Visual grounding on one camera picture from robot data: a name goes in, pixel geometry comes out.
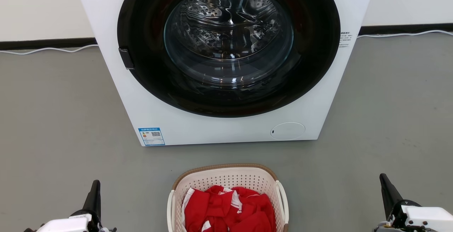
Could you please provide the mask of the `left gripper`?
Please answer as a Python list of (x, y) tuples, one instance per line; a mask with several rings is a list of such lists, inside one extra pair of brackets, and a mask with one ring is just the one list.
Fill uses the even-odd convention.
[(94, 180), (82, 210), (66, 219), (51, 220), (36, 232), (104, 232), (101, 224), (101, 183)]

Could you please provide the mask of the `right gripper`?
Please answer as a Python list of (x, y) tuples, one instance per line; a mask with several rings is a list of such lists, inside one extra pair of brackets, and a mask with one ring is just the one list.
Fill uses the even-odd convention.
[(402, 200), (385, 173), (379, 180), (385, 217), (391, 227), (403, 232), (453, 232), (453, 214), (442, 207), (422, 207)]

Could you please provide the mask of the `beige perforated laundry basket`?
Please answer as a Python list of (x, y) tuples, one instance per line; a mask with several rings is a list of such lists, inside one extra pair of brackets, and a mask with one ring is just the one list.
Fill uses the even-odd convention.
[(219, 164), (194, 168), (181, 174), (167, 201), (168, 232), (183, 232), (182, 206), (187, 191), (207, 190), (213, 185), (245, 187), (270, 198), (276, 218), (276, 232), (288, 232), (289, 206), (285, 189), (277, 175), (262, 164)]

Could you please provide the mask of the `blue energy label sticker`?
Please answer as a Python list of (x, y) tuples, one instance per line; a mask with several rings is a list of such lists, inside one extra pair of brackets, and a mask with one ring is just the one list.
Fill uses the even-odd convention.
[(165, 146), (165, 140), (160, 128), (139, 128), (138, 132), (143, 146)]

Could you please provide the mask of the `round white filter cover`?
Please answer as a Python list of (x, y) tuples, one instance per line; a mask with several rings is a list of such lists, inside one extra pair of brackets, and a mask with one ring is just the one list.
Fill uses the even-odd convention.
[(285, 122), (276, 125), (270, 135), (281, 141), (294, 140), (301, 137), (305, 132), (305, 126), (297, 122)]

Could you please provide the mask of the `red and white garment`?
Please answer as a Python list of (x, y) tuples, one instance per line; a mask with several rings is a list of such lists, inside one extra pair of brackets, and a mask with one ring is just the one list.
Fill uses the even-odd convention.
[(266, 194), (245, 187), (192, 187), (182, 203), (183, 232), (277, 232), (273, 205)]

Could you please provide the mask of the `round black glass washer door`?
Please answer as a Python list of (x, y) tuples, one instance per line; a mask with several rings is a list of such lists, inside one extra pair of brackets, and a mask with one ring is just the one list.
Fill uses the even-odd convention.
[(238, 118), (309, 92), (332, 66), (340, 30), (335, 0), (124, 0), (117, 38), (159, 100)]

